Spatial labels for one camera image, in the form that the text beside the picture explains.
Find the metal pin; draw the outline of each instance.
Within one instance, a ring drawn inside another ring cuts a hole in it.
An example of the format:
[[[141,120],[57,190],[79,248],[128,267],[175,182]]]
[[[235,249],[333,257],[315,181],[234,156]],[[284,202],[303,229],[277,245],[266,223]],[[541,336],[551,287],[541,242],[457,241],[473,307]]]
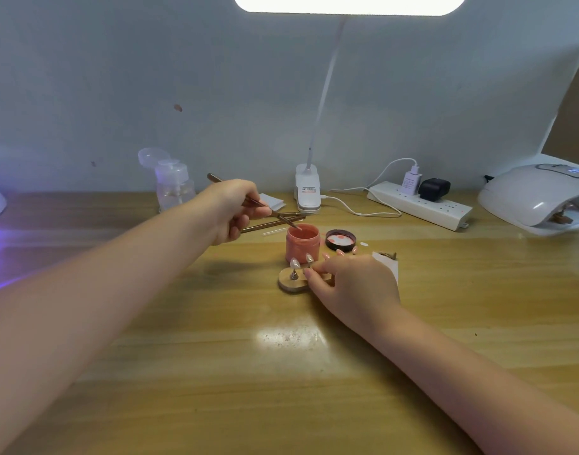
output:
[[[297,259],[293,258],[290,263],[290,268],[293,268],[294,271],[292,272],[291,275],[289,275],[289,279],[291,279],[292,281],[296,281],[299,277],[298,277],[298,273],[296,273],[297,269],[300,269],[300,262],[298,262]]]

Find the plastic bottle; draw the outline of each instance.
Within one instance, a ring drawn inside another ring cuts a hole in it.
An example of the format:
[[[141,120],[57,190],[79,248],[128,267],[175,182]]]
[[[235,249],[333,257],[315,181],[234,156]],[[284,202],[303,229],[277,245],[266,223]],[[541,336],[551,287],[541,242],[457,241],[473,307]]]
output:
[[[188,175],[186,164],[172,160],[162,149],[142,149],[138,159],[142,166],[155,170],[161,212],[195,197],[195,184]]]

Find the wooden stand base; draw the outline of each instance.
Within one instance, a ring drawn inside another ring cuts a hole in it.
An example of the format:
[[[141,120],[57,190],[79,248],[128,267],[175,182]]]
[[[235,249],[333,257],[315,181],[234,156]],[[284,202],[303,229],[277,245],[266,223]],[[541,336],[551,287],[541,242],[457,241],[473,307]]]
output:
[[[292,268],[284,268],[279,273],[279,287],[281,290],[286,292],[303,292],[308,289],[308,282],[307,279],[304,277],[304,271],[302,268],[296,270],[298,273],[298,279],[296,281],[292,281],[290,279],[291,274],[293,273]],[[331,284],[331,275],[330,274],[323,274],[321,275],[323,280],[328,284]]]

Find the pink jar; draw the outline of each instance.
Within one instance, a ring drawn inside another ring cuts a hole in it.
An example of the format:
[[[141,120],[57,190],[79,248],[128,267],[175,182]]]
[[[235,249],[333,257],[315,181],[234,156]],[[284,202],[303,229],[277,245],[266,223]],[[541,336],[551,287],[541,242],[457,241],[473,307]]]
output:
[[[289,262],[295,258],[301,264],[307,262],[307,254],[319,260],[321,236],[315,225],[301,223],[298,228],[290,227],[285,238],[285,259]]]

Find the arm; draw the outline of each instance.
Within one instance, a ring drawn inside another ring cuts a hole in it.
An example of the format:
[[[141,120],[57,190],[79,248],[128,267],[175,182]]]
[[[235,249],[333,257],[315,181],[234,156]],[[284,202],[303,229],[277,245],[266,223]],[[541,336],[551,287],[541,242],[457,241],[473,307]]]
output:
[[[111,242],[0,289],[0,451],[77,378],[157,292],[268,207],[228,181]]]
[[[486,454],[579,454],[579,415],[405,310],[372,257],[305,270],[323,304],[395,363]],[[316,272],[336,275],[331,288]]]

